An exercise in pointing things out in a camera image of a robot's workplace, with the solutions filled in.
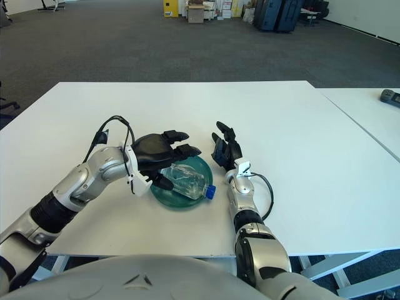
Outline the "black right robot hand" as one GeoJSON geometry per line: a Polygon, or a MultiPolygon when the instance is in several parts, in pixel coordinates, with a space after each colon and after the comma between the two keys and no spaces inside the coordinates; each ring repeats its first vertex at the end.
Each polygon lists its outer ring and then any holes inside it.
{"type": "Polygon", "coordinates": [[[239,143],[236,141],[234,129],[221,121],[217,121],[216,126],[221,131],[223,137],[220,137],[215,132],[212,133],[214,150],[211,156],[214,162],[222,167],[226,174],[235,171],[239,177],[251,176],[251,164],[249,161],[242,161],[243,154],[239,143]]]}

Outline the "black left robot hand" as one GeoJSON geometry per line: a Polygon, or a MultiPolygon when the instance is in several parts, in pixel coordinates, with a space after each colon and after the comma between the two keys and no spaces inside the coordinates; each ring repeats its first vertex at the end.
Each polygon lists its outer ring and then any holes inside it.
{"type": "Polygon", "coordinates": [[[163,190],[173,190],[172,181],[161,174],[177,161],[183,161],[190,157],[196,157],[201,151],[189,144],[183,144],[175,148],[175,142],[187,140],[189,135],[185,132],[170,130],[162,134],[148,134],[140,137],[124,154],[127,156],[129,166],[127,168],[127,181],[131,192],[137,196],[146,194],[151,186],[157,186],[163,190]]]}

